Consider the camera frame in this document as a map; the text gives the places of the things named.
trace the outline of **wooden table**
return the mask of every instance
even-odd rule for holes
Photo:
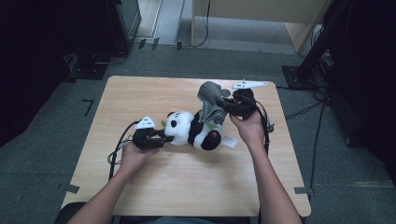
[[[106,85],[91,129],[71,180],[77,194],[67,192],[65,206],[87,202],[107,182],[107,156],[121,134],[133,121],[149,115],[162,129],[168,113],[185,110],[195,113],[202,103],[196,97],[205,81],[191,78],[111,77]],[[237,80],[212,80],[231,91]],[[275,131],[270,133],[270,160],[289,196],[303,217],[311,208],[306,194],[294,188],[304,186],[289,130],[274,83],[253,89]],[[238,140],[234,149],[222,145],[203,151],[190,145],[166,144],[130,181],[114,210],[117,216],[226,216],[254,217],[259,200],[248,149],[227,117],[224,134]]]
[[[193,0],[191,44],[194,45],[195,17],[206,17],[209,0]],[[213,0],[209,17],[285,22],[294,49],[300,52],[332,0]]]

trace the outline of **gray carpet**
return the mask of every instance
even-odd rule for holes
[[[62,83],[26,132],[0,148],[0,223],[53,223],[110,76],[197,77],[273,81],[286,86],[281,65],[299,55],[147,45],[111,64],[103,80]],[[311,91],[279,89],[285,115],[318,101]],[[85,116],[89,102],[92,109]],[[312,177],[320,106],[288,120],[305,184]],[[396,191],[383,163],[365,148],[349,148],[334,111],[325,105],[318,137],[312,214],[306,223],[394,223]]]

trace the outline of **panda plush toy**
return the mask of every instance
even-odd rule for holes
[[[164,133],[174,136],[172,145],[190,144],[198,149],[214,150],[221,143],[222,125],[210,122],[199,122],[200,111],[195,115],[187,111],[172,112],[163,122]]]

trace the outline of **hand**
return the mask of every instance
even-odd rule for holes
[[[146,162],[146,160],[159,152],[160,150],[151,149],[148,151],[141,151],[137,148],[133,142],[127,143],[122,148],[122,158],[119,172],[127,174],[131,177],[134,173],[136,173]]]
[[[230,114],[231,122],[238,128],[239,135],[249,148],[263,146],[264,129],[262,127],[262,117],[255,111],[246,120],[239,119]]]

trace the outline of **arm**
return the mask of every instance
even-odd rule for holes
[[[264,150],[264,132],[261,117],[255,112],[247,120],[230,115],[253,160],[256,175],[262,223],[301,223],[289,194],[283,188]]]
[[[122,149],[122,162],[117,173],[91,198],[68,223],[108,223],[122,190],[128,181],[142,167],[149,156],[159,150],[140,152],[130,142]]]

